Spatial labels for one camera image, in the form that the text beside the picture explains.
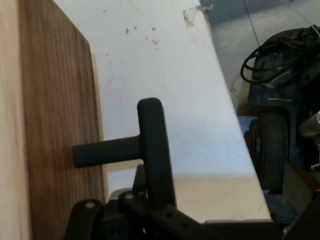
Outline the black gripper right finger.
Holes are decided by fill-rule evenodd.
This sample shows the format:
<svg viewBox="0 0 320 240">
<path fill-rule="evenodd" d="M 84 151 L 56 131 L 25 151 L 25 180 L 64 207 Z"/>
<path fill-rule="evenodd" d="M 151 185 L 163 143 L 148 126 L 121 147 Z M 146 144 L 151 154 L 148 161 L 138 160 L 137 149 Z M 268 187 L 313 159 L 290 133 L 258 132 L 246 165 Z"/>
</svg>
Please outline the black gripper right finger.
<svg viewBox="0 0 320 240">
<path fill-rule="evenodd" d="M 320 238 L 320 183 L 296 163 L 287 163 L 283 177 L 283 194 L 298 212 L 284 240 L 318 240 Z"/>
</svg>

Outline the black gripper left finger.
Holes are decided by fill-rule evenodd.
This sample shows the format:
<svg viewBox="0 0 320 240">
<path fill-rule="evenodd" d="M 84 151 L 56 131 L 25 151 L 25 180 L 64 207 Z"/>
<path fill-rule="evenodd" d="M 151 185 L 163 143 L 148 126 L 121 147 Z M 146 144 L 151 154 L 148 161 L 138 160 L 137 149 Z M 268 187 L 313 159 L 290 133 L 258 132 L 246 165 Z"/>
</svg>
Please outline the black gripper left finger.
<svg viewBox="0 0 320 240">
<path fill-rule="evenodd" d="M 146 197 L 145 170 L 137 166 L 133 188 L 103 204 L 77 202 L 65 240 L 218 240 L 220 236 L 171 205 L 156 207 Z"/>
</svg>

